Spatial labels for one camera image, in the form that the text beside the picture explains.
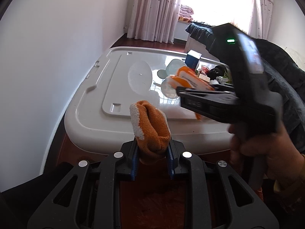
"curtain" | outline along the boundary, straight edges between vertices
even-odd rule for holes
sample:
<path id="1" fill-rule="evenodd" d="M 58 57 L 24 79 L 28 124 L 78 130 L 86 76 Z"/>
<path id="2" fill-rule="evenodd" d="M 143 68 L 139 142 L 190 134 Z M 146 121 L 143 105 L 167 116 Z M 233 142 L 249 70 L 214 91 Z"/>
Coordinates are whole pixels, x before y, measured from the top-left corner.
<path id="1" fill-rule="evenodd" d="M 237 0 L 234 8 L 232 24 L 245 33 L 249 33 L 253 19 L 254 0 Z"/>
<path id="2" fill-rule="evenodd" d="M 267 39 L 272 17 L 273 0 L 256 0 L 257 34 L 256 38 Z"/>
<path id="3" fill-rule="evenodd" d="M 134 0 L 127 38 L 173 43 L 181 0 Z"/>

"white plastic storage box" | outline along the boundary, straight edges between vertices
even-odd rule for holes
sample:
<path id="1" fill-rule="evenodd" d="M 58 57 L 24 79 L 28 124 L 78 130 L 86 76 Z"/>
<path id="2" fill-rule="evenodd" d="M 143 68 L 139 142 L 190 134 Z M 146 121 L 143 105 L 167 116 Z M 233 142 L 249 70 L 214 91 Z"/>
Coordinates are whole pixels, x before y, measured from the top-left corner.
<path id="1" fill-rule="evenodd" d="M 204 154 L 228 149 L 227 124 L 198 121 L 194 112 L 181 108 L 180 98 L 165 97 L 159 69 L 186 54 L 149 48 L 116 47 L 103 54 L 82 82 L 68 106 L 65 127 L 79 148 L 110 154 L 134 138 L 129 106 L 147 100 L 167 116 L 172 138 L 188 151 Z M 202 58 L 210 68 L 219 62 Z"/>

